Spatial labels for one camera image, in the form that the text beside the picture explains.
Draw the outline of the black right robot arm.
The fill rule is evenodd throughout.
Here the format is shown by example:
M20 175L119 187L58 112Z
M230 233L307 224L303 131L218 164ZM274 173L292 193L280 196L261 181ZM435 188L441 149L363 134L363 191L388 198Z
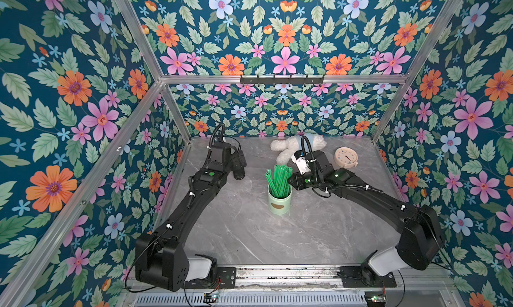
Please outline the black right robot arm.
M368 282L378 276L410 267L426 270L445 243L436 211L428 205L418 208L377 189L348 169L334 169L322 151L291 156L299 171L288 179L301 191L319 190L320 196L336 195L350 200L387 222L400 234L397 245L370 254L361 264Z

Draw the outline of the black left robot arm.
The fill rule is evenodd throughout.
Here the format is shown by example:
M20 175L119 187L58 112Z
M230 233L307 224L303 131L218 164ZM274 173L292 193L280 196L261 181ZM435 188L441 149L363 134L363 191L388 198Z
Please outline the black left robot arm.
M188 178L188 193L156 230L136 241L134 275L137 281L177 292L187 282L217 283L217 260L210 256L187 256L188 236L207 205L219 194L232 173L243 179L247 166L240 145L213 142L204 165Z

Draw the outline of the bundle of green wrapped straws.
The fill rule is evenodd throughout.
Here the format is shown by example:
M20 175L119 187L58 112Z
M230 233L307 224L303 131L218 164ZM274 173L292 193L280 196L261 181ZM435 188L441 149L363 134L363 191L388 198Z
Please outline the bundle of green wrapped straws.
M290 194L288 179L292 176L293 169L287 165L275 165L274 171L270 169L265 173L269 184L270 193L277 199L284 199Z

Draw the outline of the light green storage cup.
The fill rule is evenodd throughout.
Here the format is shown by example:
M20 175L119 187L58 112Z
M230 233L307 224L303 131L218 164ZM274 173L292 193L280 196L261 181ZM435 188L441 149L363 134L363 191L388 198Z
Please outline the light green storage cup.
M281 216L286 214L290 210L293 188L290 185L287 185L287 187L288 194L284 198L274 197L271 193L271 187L268 187L268 204L271 213Z

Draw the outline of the black remote control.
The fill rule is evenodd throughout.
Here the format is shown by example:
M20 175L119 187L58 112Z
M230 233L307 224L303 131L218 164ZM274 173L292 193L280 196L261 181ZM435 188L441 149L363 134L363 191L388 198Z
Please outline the black remote control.
M245 177L245 167L247 166L247 162L244 158L244 155L236 156L232 161L232 173L233 177L236 180L242 180Z

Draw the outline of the white plush teddy bear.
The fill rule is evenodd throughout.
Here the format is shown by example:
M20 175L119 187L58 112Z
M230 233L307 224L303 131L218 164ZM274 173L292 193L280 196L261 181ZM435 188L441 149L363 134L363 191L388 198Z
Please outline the white plush teddy bear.
M291 157L297 151L302 150L301 139L303 137L306 137L309 140L314 151L322 150L327 146L327 142L324 137L310 133L296 135L294 137L289 137L288 139L274 140L271 143L271 150L275 152L280 151L280 154L277 157L278 165L287 165L291 160Z

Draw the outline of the black wall hook rack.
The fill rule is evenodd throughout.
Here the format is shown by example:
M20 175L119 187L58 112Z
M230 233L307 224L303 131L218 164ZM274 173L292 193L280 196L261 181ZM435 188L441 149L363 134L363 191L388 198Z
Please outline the black wall hook rack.
M317 85L324 83L324 76L310 75L265 75L265 76L241 76L239 82L242 85Z

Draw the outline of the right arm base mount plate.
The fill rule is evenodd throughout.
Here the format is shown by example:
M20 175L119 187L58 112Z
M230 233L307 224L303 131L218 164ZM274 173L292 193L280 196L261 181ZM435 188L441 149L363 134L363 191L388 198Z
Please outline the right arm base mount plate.
M341 266L337 272L344 288L396 288L394 275L378 276L369 268Z

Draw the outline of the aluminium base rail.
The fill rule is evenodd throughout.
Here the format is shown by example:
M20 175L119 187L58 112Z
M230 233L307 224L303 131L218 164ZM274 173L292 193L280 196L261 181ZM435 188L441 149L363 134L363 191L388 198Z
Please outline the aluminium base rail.
M356 289L344 288L337 272L341 266L357 266L355 264L299 264L299 265L233 265L236 267L234 289L274 288L310 290ZM437 265L430 265L426 270L402 268L390 272L397 282L396 288L407 290L443 290L455 288L450 272ZM380 288L359 288L360 290L379 290Z

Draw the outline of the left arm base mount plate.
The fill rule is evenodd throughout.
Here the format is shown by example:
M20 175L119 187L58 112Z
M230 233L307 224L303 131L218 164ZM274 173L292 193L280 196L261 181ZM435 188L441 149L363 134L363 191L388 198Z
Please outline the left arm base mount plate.
M236 282L236 267L218 267L216 274L211 272L205 279L190 280L184 283L186 289L234 289Z

